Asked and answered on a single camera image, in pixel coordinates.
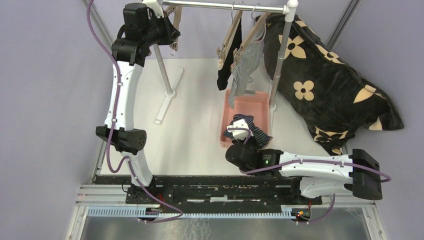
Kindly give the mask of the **dark blue striped underwear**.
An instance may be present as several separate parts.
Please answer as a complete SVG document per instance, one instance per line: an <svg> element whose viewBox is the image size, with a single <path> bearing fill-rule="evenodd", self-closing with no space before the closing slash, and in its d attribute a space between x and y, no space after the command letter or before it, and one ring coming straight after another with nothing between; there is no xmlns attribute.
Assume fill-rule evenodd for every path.
<svg viewBox="0 0 424 240"><path fill-rule="evenodd" d="M230 122L230 124L232 124L233 122L240 120L240 119L245 119L249 128L251 129L253 136L256 137L257 141L259 142L259 144L261 145L261 149L264 149L265 147L267 147L269 145L269 143L271 142L271 140L273 139L271 136L267 135L262 129L260 129L259 127L257 127L254 124L254 116L252 115L244 115L244 114L235 114L233 116L233 120ZM227 137L231 140L231 137L229 137L228 133L227 133L227 129L223 132L223 136Z"/></svg>

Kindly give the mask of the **beige hanger of black underwear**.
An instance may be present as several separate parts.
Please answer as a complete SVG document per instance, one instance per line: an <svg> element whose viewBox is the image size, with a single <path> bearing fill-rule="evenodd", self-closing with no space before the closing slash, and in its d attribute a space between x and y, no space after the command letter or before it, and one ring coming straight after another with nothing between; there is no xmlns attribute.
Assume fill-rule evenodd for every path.
<svg viewBox="0 0 424 240"><path fill-rule="evenodd" d="M225 37L224 37L221 48L218 47L217 50L216 50L216 54L218 56L217 69L219 71L222 70L223 67L224 67L225 60L227 59L228 54L230 52L230 47L231 47L232 42L234 40L234 37L235 37L236 31L237 31L237 28L239 26L239 23L241 21L242 14L243 14L243 11L238 10L235 13L235 16L231 15L231 19L232 19L231 25L230 25L230 27L229 27L229 29L228 29Z"/></svg>

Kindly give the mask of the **black underwear beige waistband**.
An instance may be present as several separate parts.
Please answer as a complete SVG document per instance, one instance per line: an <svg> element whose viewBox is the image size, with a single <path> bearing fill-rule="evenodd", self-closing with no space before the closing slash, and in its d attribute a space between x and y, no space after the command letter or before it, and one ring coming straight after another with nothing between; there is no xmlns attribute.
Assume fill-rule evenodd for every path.
<svg viewBox="0 0 424 240"><path fill-rule="evenodd" d="M217 87L220 91L223 91L228 86L228 80L231 76L231 65L234 62L234 50L240 47L242 43L242 22L241 20L237 23L236 30L230 35L229 46L226 48L228 53L225 61L223 62L222 68L218 70Z"/></svg>

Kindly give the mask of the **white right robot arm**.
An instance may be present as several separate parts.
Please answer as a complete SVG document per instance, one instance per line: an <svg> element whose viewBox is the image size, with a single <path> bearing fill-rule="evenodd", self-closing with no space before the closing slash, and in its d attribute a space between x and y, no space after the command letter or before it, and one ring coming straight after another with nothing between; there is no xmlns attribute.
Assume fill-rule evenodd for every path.
<svg viewBox="0 0 424 240"><path fill-rule="evenodd" d="M225 159L242 174L276 178L298 178L289 189L289 198L296 204L323 195L347 195L364 200L383 199L382 183L389 177L380 171L380 164L363 149L350 154L314 156L279 149L259 149L253 141L233 143Z"/></svg>

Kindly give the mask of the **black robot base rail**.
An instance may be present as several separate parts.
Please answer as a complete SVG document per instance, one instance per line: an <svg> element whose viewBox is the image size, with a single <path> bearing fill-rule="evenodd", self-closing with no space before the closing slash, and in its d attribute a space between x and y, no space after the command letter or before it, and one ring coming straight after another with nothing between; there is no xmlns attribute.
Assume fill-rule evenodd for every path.
<svg viewBox="0 0 424 240"><path fill-rule="evenodd" d="M156 175L147 187L149 193L131 183L127 175L99 175L96 185L116 185L129 205L153 204L148 214L277 214L281 206L298 208L322 205L322 198L301 196L300 177L274 176L173 176Z"/></svg>

